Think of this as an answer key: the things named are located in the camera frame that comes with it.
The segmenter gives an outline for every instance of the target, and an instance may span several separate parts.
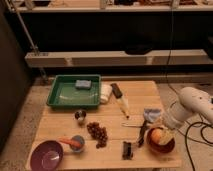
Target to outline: brown grapes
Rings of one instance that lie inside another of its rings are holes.
[[[87,130],[93,139],[98,140],[96,148],[105,147],[107,145],[107,131],[105,127],[100,127],[98,122],[90,122],[87,124]]]

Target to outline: white container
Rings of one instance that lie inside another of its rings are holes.
[[[101,103],[106,104],[112,93],[112,87],[108,84],[101,84]]]

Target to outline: gray floor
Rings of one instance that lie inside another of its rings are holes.
[[[175,101],[176,94],[168,87],[167,84],[157,84],[160,92],[162,102],[165,109]],[[200,84],[172,84],[172,86],[179,91],[182,87],[193,86],[203,89],[211,94],[213,94],[213,84],[210,85],[200,85]],[[41,118],[41,113],[45,105],[50,86],[40,86],[34,85],[31,87],[29,94],[25,100],[22,110],[17,118],[14,128],[10,134],[7,141],[5,149],[1,154],[0,158],[0,171],[24,171],[25,163],[28,157],[31,144],[33,142],[39,120]],[[195,116],[190,119],[190,122],[199,121],[199,117]],[[185,131],[187,124],[181,128],[181,131]],[[213,141],[212,130],[207,130],[206,132],[209,140]],[[191,137],[196,137],[200,139],[199,129],[193,128],[190,131]],[[162,169],[165,171],[190,171],[191,165],[186,154],[186,149],[184,145],[184,138],[179,133],[176,134],[177,146],[180,149],[180,155],[183,159],[183,164],[181,168],[167,168]],[[197,144],[195,142],[189,141],[190,151],[195,163],[197,171],[210,171],[213,169],[213,148]]]

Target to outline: green tray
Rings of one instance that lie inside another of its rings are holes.
[[[90,80],[89,90],[76,89],[76,80]],[[57,75],[47,99],[52,108],[97,108],[100,104],[100,75]]]

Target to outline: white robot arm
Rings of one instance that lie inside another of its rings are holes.
[[[163,115],[162,122],[169,129],[179,129],[189,117],[197,113],[213,124],[211,96],[196,88],[185,87],[180,91],[179,101],[173,103]]]

